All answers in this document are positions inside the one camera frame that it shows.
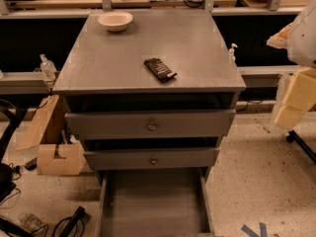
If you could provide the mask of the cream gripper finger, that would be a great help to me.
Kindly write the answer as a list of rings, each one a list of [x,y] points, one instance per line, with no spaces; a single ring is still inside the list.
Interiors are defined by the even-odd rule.
[[[267,45],[274,48],[287,49],[288,34],[291,26],[292,24],[288,24],[287,26],[282,28],[278,33],[269,37],[269,39],[267,40]]]
[[[274,123],[294,128],[305,113],[316,106],[316,69],[303,67],[289,78],[285,96],[280,102]]]

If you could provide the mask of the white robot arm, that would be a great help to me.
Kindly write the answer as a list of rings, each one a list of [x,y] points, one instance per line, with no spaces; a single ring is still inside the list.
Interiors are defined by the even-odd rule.
[[[316,105],[316,0],[311,0],[294,21],[267,40],[267,45],[284,48],[287,58],[300,66],[289,78],[274,123],[294,128]]]

